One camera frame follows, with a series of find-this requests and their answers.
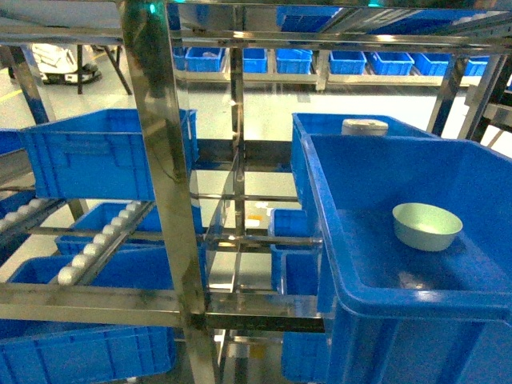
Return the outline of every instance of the small blue bin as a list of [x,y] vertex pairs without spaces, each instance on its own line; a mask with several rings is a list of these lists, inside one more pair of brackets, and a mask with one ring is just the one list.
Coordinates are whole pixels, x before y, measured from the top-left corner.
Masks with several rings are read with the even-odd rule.
[[414,66],[425,76],[444,76],[450,54],[410,54]]
[[403,52],[372,52],[366,56],[376,74],[407,76],[414,65],[412,57]]
[[[309,237],[306,212],[303,210],[276,209],[270,213],[269,236]],[[272,268],[270,284],[273,290],[282,290],[282,257],[286,254],[310,254],[309,246],[271,245]]]
[[[124,210],[126,204],[116,202],[104,202],[98,204],[90,212],[80,217],[75,224],[71,226],[75,230],[98,230],[101,231],[104,226],[110,223],[113,218],[119,215],[121,210]],[[194,214],[194,226],[197,234],[202,234],[202,221],[201,221],[201,210],[198,207],[193,207],[192,212]],[[161,232],[162,226],[160,224],[160,218],[158,216],[157,208],[153,208],[151,212],[142,220],[140,225],[137,227],[137,231],[142,232]],[[79,237],[79,236],[59,236],[55,239],[55,244],[61,254],[78,254],[83,248],[92,242],[92,238]],[[122,245],[122,250],[137,250],[140,248],[163,246],[163,240],[161,241],[149,241],[149,240],[136,240],[129,239]]]
[[366,57],[363,52],[333,50],[329,56],[332,74],[363,74]]
[[177,70],[185,70],[185,55],[187,48],[173,48],[174,66]]
[[185,56],[186,68],[190,72],[220,72],[225,52],[223,48],[190,48]]
[[467,63],[465,76],[482,76],[488,62],[489,56],[471,58]]
[[276,24],[282,32],[318,32],[340,9],[337,6],[278,6]]
[[[316,295],[318,261],[313,251],[284,254],[281,294]],[[282,340],[282,375],[292,382],[325,382],[329,351],[325,334],[285,332]]]
[[245,48],[243,50],[243,71],[249,74],[266,74],[266,50],[263,48]]
[[[45,284],[73,256],[36,258],[10,282]],[[172,289],[164,248],[117,253],[93,286]],[[172,328],[0,320],[0,382],[90,384],[174,367]]]
[[310,74],[312,50],[276,50],[279,74]]
[[0,129],[0,156],[23,148],[18,130]]
[[[0,200],[0,219],[4,218],[9,212],[15,212],[20,206],[24,206],[35,198],[35,192],[26,190],[17,192],[11,196]],[[5,241],[0,246],[0,265],[3,264],[29,237],[28,234],[19,234]]]
[[373,30],[372,34],[426,34],[450,25],[460,18],[470,18],[485,11],[474,10],[423,10],[388,26]]
[[371,114],[293,114],[294,129],[291,140],[291,170],[294,175],[298,201],[303,204],[303,191],[309,185],[301,137],[304,134],[341,134],[343,121],[347,118],[371,118],[388,124],[388,136],[411,136],[436,138],[423,130],[388,116]]

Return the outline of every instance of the storage rack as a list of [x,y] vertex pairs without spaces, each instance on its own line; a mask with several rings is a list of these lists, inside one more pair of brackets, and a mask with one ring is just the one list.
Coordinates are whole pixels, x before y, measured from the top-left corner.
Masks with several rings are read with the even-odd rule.
[[[415,68],[409,76],[378,75],[371,70],[364,74],[332,74],[329,70],[329,59],[323,58],[323,54],[317,57],[316,69],[312,74],[279,74],[275,69],[275,51],[268,51],[268,72],[265,74],[244,74],[245,83],[278,83],[278,84],[309,84],[314,85],[318,91],[326,90],[328,86],[440,86],[442,76],[425,76]],[[226,56],[226,64],[221,72],[186,72],[175,71],[176,78],[187,82],[230,82],[229,54]],[[477,86],[480,76],[465,76],[462,78],[461,87]]]
[[[421,8],[465,8],[488,10],[512,10],[512,4],[496,6],[492,1],[478,2],[440,2],[422,0],[414,2],[415,8],[408,1],[381,0],[381,8],[367,8],[367,2],[335,0],[294,0],[295,5],[308,6],[351,6],[341,12],[320,33],[281,33],[272,30],[252,31],[251,23],[262,22],[262,17],[254,20],[256,14],[275,5],[290,5],[288,2],[271,0],[191,0],[186,4],[176,0],[170,2],[173,12],[186,12],[188,7],[196,4],[208,5],[212,12],[211,19],[206,20],[200,28],[185,29],[172,25],[167,20],[166,2],[163,0],[118,0],[115,4],[120,14],[121,26],[92,27],[70,26],[56,28],[18,20],[13,26],[0,27],[0,42],[11,45],[10,52],[16,63],[15,72],[22,86],[23,93],[36,123],[54,119],[37,65],[30,51],[24,46],[30,42],[66,42],[74,44],[118,45],[125,39],[126,53],[130,74],[134,84],[134,94],[142,124],[142,135],[146,142],[147,157],[151,177],[154,181],[156,203],[161,213],[162,233],[152,234],[154,238],[163,238],[174,280],[174,291],[146,292],[140,290],[116,290],[92,288],[88,286],[60,287],[55,285],[34,286],[3,284],[0,291],[0,317],[12,319],[32,319],[65,322],[101,322],[126,323],[148,326],[174,326],[183,329],[187,354],[190,360],[194,381],[196,383],[221,382],[223,359],[226,345],[233,342],[230,332],[220,334],[219,352],[214,344],[214,330],[248,330],[257,331],[307,331],[323,332],[322,319],[316,312],[316,298],[309,296],[277,296],[261,292],[241,292],[238,289],[238,268],[242,253],[247,250],[264,248],[273,243],[317,245],[316,238],[271,238],[262,236],[245,228],[245,207],[248,200],[290,201],[279,196],[246,195],[244,187],[245,172],[251,170],[282,170],[283,164],[289,164],[290,144],[288,142],[254,142],[244,139],[244,102],[243,85],[250,75],[242,72],[242,49],[244,47],[297,47],[320,50],[319,79],[325,88],[328,77],[328,50],[380,50],[380,51],[417,51],[450,52],[452,59],[448,71],[441,82],[441,88],[434,111],[428,125],[428,131],[441,135],[453,104],[454,97],[462,84],[467,57],[471,54],[491,54],[490,62],[482,80],[476,89],[476,101],[466,116],[460,138],[480,141],[488,125],[498,124],[500,128],[510,128],[509,96],[505,94],[507,80],[512,75],[512,44],[505,37],[511,35],[512,18],[508,14],[499,14],[483,21],[467,23],[468,26],[447,28],[441,34],[431,36],[378,36],[361,34],[358,21],[366,20],[379,12],[387,12],[387,6],[406,8],[411,12]],[[54,6],[52,1],[32,2],[32,6]],[[104,5],[99,0],[75,0],[70,6]],[[150,8],[145,17],[134,9],[147,6]],[[135,45],[133,38],[141,39],[144,45]],[[171,55],[173,46],[222,46],[230,48],[230,75],[218,74],[223,81],[231,85],[231,113],[234,140],[202,140],[198,169],[209,169],[215,163],[217,170],[229,170],[226,186],[221,195],[199,194],[194,178],[183,177],[185,165],[176,165],[177,177],[170,178],[161,168],[162,161],[183,158],[178,106],[187,108],[182,91],[186,90],[186,80],[193,81],[190,74],[183,77],[173,70]],[[153,55],[151,63],[141,60],[144,54]],[[161,68],[160,82],[152,81],[151,69]],[[268,74],[269,81],[282,79]],[[348,79],[339,79],[341,83]],[[158,151],[148,150],[155,135],[161,137],[164,145]],[[236,253],[235,272],[232,285],[225,292],[206,292],[202,288],[197,260],[196,235],[190,212],[190,203],[197,204],[203,198],[219,199],[212,225],[202,239],[214,254],[219,249]],[[226,209],[234,201],[236,229],[224,229]],[[56,201],[53,209],[62,204]],[[75,217],[79,216],[80,205],[73,202]],[[144,205],[148,211],[150,205]],[[133,232],[131,223],[126,231]],[[62,228],[41,228],[30,224],[20,230],[32,234],[69,234],[91,235]],[[300,304],[300,315],[295,307]]]

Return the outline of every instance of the light green bowl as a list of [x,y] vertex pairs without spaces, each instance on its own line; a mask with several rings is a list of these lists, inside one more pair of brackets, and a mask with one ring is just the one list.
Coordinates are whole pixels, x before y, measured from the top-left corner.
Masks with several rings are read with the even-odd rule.
[[393,208],[394,234],[404,244],[417,250],[445,250],[462,230],[462,221],[448,210],[408,202]]

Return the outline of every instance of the yellow floor line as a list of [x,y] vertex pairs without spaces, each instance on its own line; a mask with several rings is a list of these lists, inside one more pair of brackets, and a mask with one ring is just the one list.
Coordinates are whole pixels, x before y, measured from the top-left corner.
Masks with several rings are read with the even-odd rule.
[[11,92],[10,94],[6,94],[5,96],[0,97],[0,102],[4,102],[6,100],[9,100],[10,98],[13,98],[14,96],[20,94],[22,90],[15,90],[14,92]]
[[96,60],[97,58],[100,58],[102,56],[106,56],[105,52],[101,52],[100,54],[97,54],[96,56],[93,56],[93,60]]

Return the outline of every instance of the blue plastic bin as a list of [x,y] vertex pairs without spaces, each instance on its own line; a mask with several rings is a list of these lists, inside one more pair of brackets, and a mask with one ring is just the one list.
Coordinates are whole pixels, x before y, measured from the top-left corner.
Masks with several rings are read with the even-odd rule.
[[23,148],[18,130],[0,129],[0,156]]
[[[104,226],[119,215],[121,210],[124,210],[126,204],[116,202],[104,202],[98,204],[95,208],[83,215],[71,228],[75,230],[102,230]],[[198,207],[193,207],[194,226],[197,234],[203,233],[201,210]],[[158,217],[157,208],[153,208],[151,212],[142,220],[137,227],[137,231],[143,232],[161,232],[162,226],[160,225],[160,218]],[[78,254],[92,238],[79,237],[79,236],[59,236],[55,239],[55,244],[61,254]],[[123,250],[137,250],[140,248],[163,246],[161,241],[137,240],[128,239],[122,246]]]
[[[467,141],[302,142],[307,215],[318,217],[336,291],[327,382],[510,382],[512,161]],[[442,252],[409,248],[393,231],[403,202],[445,208],[464,229]]]
[[[11,282],[48,283],[72,256],[24,263]],[[117,253],[92,284],[172,289],[165,249]],[[172,328],[0,320],[0,382],[90,384],[174,367]]]
[[276,50],[279,74],[310,74],[312,50]]
[[301,137],[304,134],[341,134],[343,121],[347,118],[372,118],[386,122],[388,136],[411,136],[416,138],[436,138],[423,130],[394,118],[371,114],[292,114],[294,129],[291,140],[291,170],[294,175],[298,201],[304,203],[303,191],[309,185],[302,151]]
[[450,54],[410,54],[414,66],[425,76],[444,76]]
[[[303,210],[275,209],[270,213],[269,236],[309,237],[306,212]],[[270,284],[273,290],[282,290],[282,257],[287,254],[309,254],[310,246],[271,245]]]
[[[313,251],[282,258],[281,294],[316,295],[317,255]],[[282,340],[282,375],[292,382],[325,382],[329,351],[325,334],[285,332]]]
[[481,58],[471,58],[467,63],[465,76],[482,76],[486,70],[489,56]]
[[263,48],[245,48],[243,50],[243,71],[249,74],[266,74],[266,50]]
[[470,18],[485,11],[474,10],[423,10],[408,18],[373,30],[372,34],[420,34],[431,33],[461,18]]
[[185,55],[187,48],[173,48],[174,66],[177,70],[185,70]]
[[333,50],[329,60],[332,74],[362,74],[365,71],[366,57],[363,52]]
[[[9,212],[15,212],[20,206],[28,204],[30,200],[35,198],[35,192],[26,190],[17,192],[7,198],[0,200],[0,219],[4,218]],[[9,256],[11,256],[29,237],[28,234],[19,234],[12,237],[4,245],[0,246],[0,265],[3,264]]]
[[278,6],[276,24],[282,32],[318,32],[340,9],[337,6]]
[[[196,111],[181,110],[180,115],[190,171],[198,156]],[[40,198],[154,200],[137,110],[100,110],[19,134]]]
[[223,48],[190,48],[185,56],[186,68],[190,72],[220,72],[225,52]]
[[372,52],[366,56],[376,74],[407,76],[414,65],[412,57],[403,52]]

